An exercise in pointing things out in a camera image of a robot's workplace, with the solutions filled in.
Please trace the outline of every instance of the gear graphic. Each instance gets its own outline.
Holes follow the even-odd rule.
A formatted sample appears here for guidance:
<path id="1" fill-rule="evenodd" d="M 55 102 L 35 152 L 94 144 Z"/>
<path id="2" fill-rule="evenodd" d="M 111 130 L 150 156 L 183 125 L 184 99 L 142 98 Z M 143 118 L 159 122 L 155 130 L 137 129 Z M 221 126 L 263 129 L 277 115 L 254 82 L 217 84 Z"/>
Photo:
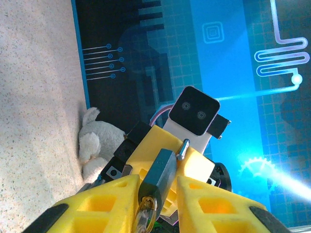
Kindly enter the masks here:
<path id="1" fill-rule="evenodd" d="M 267 195 L 267 191 L 260 187 L 267 185 L 268 180 L 268 194 L 270 195 L 275 187 L 277 187 L 277 183 L 271 179 L 274 174 L 276 174 L 276 169 L 271 161 L 267 161 L 266 158 L 262 159 L 261 157 L 249 159 L 241 165 L 241 169 L 239 170 L 241 183 L 247 186 L 247 188 L 244 192 L 240 191 L 238 193 L 245 197 L 257 199 L 263 197 Z"/>

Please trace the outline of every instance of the white plush toy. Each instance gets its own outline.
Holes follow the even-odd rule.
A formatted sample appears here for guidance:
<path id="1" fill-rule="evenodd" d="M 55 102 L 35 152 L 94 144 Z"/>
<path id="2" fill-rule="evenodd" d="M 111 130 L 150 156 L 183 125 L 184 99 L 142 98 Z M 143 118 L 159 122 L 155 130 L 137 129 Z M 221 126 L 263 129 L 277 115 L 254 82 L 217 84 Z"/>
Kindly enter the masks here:
<path id="1" fill-rule="evenodd" d="M 79 161 L 86 183 L 97 180 L 125 137 L 119 128 L 104 121 L 95 121 L 99 113 L 97 108 L 88 109 L 79 132 Z"/>

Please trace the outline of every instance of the blue printed backdrop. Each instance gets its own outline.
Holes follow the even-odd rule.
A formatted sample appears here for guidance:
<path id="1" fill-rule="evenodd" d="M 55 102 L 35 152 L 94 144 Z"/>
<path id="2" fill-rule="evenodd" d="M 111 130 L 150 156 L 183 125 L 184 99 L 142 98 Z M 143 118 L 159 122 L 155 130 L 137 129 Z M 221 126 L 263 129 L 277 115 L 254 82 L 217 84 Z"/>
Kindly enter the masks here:
<path id="1" fill-rule="evenodd" d="M 205 156 L 225 164 L 233 192 L 288 227 L 311 224 L 311 201 L 298 195 L 311 187 L 310 1 L 76 2 L 86 91 L 108 112 L 101 120 L 127 131 L 194 85 L 232 121 Z M 98 47 L 111 57 L 93 56 Z M 111 68 L 113 77 L 89 71 Z"/>

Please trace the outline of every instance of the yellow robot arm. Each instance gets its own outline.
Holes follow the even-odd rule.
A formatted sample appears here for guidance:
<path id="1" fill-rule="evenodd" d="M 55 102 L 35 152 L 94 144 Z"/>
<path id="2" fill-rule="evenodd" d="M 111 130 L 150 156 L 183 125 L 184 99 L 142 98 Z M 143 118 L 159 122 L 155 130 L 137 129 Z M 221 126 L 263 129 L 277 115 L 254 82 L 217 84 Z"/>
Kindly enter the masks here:
<path id="1" fill-rule="evenodd" d="M 138 192 L 161 149 L 180 150 L 182 142 L 153 126 L 129 158 L 132 174 L 78 193 L 44 212 L 24 233 L 135 232 Z M 192 148 L 177 162 L 162 214 L 178 209 L 181 233 L 289 233 L 253 200 L 207 184 L 209 160 Z"/>

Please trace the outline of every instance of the wire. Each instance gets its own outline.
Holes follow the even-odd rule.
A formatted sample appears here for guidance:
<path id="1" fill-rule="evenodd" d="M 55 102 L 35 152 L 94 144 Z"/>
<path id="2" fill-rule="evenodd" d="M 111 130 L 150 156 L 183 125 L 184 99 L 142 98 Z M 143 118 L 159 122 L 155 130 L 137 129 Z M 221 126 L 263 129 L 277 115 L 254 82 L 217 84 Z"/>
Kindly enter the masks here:
<path id="1" fill-rule="evenodd" d="M 150 126 L 153 126 L 153 125 L 155 124 L 156 120 L 157 120 L 164 112 L 166 112 L 166 111 L 172 109 L 173 106 L 174 106 L 173 104 L 170 104 L 170 105 L 167 105 L 167 106 L 161 108 L 161 109 L 150 119 L 149 125 L 150 125 Z"/>

